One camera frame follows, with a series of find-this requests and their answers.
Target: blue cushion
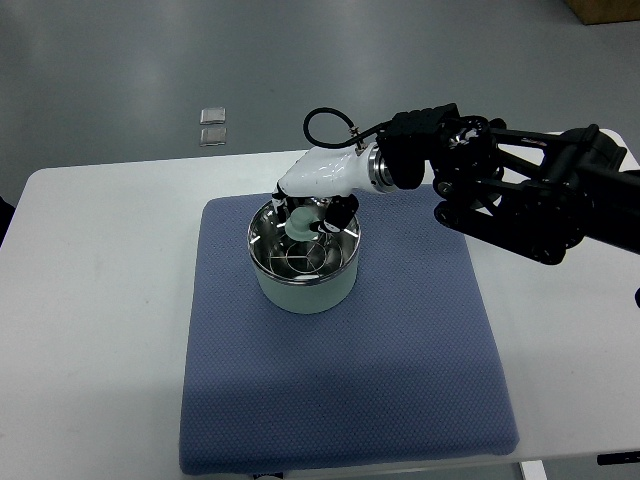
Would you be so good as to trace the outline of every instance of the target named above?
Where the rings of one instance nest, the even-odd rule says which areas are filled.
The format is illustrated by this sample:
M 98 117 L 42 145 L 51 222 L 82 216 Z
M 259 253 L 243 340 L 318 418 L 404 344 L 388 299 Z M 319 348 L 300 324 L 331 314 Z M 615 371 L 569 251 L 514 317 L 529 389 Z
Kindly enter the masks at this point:
M 268 195 L 204 209 L 185 369 L 184 473 L 261 473 L 479 454 L 518 443 L 464 237 L 429 187 L 359 194 L 358 279 L 331 310 L 262 294 L 247 251 Z

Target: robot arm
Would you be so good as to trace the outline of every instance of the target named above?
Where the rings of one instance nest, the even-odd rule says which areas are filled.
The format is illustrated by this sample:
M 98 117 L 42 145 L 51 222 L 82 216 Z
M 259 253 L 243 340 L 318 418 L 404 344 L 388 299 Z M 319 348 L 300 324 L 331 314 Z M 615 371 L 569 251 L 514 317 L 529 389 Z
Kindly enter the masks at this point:
M 438 221 L 544 264 L 560 263 L 568 248 L 585 236 L 640 253 L 640 239 L 627 234 L 640 221 L 640 177 L 619 172 L 626 149 L 596 125 L 561 135 L 507 130 L 500 120 L 461 117 L 455 104 L 398 113 L 359 134 L 347 118 L 353 138 L 342 144 L 307 139 L 318 145 L 278 182 L 274 206 L 286 219 L 305 197 L 330 199 L 326 218 L 313 231 L 344 228 L 357 210 L 353 190 L 389 193 L 415 189 L 425 162 L 433 186 L 443 197 Z M 365 136 L 377 134 L 365 146 Z M 541 165 L 509 154 L 500 144 L 541 149 Z M 502 180 L 505 169 L 526 177 L 519 184 Z

